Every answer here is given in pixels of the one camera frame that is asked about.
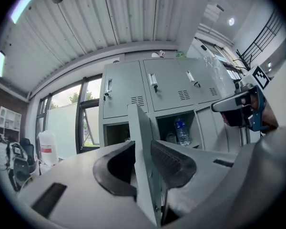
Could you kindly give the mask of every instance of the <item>fluorescent light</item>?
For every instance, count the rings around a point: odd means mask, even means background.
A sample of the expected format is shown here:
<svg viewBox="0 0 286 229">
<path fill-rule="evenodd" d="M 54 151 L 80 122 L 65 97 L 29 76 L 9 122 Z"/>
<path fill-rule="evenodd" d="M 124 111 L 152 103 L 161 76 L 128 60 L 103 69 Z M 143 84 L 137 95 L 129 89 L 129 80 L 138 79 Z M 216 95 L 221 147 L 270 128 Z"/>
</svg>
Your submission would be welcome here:
<svg viewBox="0 0 286 229">
<path fill-rule="evenodd" d="M 235 22 L 234 18 L 229 19 L 229 25 L 234 25 L 234 22 Z"/>
<path fill-rule="evenodd" d="M 3 52 L 0 52 L 0 77 L 3 76 L 4 60 L 5 60 L 5 55 Z"/>
<path fill-rule="evenodd" d="M 10 18 L 13 20 L 13 22 L 15 24 L 30 1 L 31 0 L 19 0 L 17 5 L 15 6 L 15 8 L 14 8 L 14 10 L 10 16 Z"/>
</svg>

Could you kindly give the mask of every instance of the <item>plastic bottle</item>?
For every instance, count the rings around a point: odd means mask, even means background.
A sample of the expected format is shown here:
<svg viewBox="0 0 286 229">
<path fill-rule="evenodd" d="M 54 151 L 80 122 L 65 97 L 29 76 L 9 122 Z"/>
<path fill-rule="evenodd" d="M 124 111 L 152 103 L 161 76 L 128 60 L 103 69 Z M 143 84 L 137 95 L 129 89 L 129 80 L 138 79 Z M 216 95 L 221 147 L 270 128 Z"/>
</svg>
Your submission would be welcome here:
<svg viewBox="0 0 286 229">
<path fill-rule="evenodd" d="M 191 143 L 189 134 L 185 122 L 179 117 L 175 119 L 175 128 L 180 145 L 188 146 Z"/>
<path fill-rule="evenodd" d="M 44 163 L 53 166 L 58 163 L 58 156 L 56 152 L 55 135 L 51 131 L 44 131 L 38 134 L 41 158 Z"/>
</svg>

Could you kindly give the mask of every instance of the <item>white cabinet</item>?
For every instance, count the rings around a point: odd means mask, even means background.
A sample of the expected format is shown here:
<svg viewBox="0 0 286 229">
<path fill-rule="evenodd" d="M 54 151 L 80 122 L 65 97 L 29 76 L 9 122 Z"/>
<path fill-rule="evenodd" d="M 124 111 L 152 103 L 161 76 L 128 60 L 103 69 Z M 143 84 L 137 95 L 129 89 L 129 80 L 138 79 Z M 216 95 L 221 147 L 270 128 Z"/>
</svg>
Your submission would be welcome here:
<svg viewBox="0 0 286 229">
<path fill-rule="evenodd" d="M 12 136 L 19 141 L 21 114 L 0 107 L 0 137 Z"/>
<path fill-rule="evenodd" d="M 155 59 L 143 62 L 155 111 L 193 104 L 191 84 L 177 60 Z"/>
<path fill-rule="evenodd" d="M 127 105 L 138 104 L 148 112 L 139 61 L 105 67 L 103 118 L 127 116 Z"/>
<path fill-rule="evenodd" d="M 220 99 L 219 91 L 208 73 L 203 58 L 179 59 L 181 68 L 187 74 L 187 81 L 191 83 L 191 93 L 194 94 L 194 103 L 201 104 Z"/>
</svg>

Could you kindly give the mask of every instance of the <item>office chair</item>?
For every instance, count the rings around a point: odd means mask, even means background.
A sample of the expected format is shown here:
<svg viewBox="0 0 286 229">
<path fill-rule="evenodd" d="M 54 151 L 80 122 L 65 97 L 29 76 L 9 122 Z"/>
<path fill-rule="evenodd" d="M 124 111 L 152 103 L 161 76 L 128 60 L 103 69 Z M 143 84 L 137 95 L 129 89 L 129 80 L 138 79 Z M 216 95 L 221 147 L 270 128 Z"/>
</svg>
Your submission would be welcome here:
<svg viewBox="0 0 286 229">
<path fill-rule="evenodd" d="M 34 145 L 31 144 L 30 140 L 27 138 L 22 138 L 19 142 L 21 147 L 24 149 L 24 151 L 28 155 L 28 164 L 29 164 L 29 171 L 30 173 L 33 173 L 36 169 L 36 166 L 38 164 L 38 160 L 34 160 Z"/>
<path fill-rule="evenodd" d="M 24 182 L 30 177 L 29 164 L 21 158 L 14 160 L 14 179 L 16 183 L 22 187 Z"/>
</svg>

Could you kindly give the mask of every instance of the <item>white shelf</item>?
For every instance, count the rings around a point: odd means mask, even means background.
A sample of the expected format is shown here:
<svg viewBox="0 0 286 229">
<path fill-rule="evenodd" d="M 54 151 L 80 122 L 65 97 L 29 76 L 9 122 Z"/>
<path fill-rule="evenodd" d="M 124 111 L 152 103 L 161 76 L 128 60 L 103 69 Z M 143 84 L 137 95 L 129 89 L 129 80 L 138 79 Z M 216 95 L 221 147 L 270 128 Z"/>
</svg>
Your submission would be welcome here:
<svg viewBox="0 0 286 229">
<path fill-rule="evenodd" d="M 8 130 L 12 130 L 16 132 L 13 135 L 18 136 L 18 140 L 20 138 L 20 124 L 21 124 L 21 114 L 9 110 L 5 107 L 0 107 L 0 128 L 3 128 L 3 131 L 0 131 L 0 135 L 5 135 L 5 132 Z"/>
<path fill-rule="evenodd" d="M 8 130 L 12 130 L 12 131 L 17 131 L 17 132 L 19 131 L 19 129 L 14 129 L 14 128 L 6 128 L 6 127 L 5 127 L 4 129 L 8 129 Z"/>
</svg>

